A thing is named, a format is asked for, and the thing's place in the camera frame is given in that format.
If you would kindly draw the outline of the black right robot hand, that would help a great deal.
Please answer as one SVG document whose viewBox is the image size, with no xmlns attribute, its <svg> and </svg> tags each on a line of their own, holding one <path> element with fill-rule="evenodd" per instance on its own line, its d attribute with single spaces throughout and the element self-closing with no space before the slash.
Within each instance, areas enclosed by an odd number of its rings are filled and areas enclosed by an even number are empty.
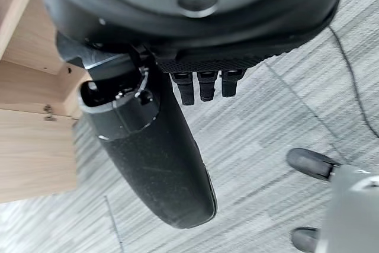
<svg viewBox="0 0 379 253">
<path fill-rule="evenodd" d="M 63 61 L 86 70 L 79 107 L 114 165 L 163 222 L 193 228 L 217 213 L 181 111 L 194 82 L 211 101 L 236 94 L 249 68 L 299 48 L 340 0 L 43 0 Z"/>
</svg>

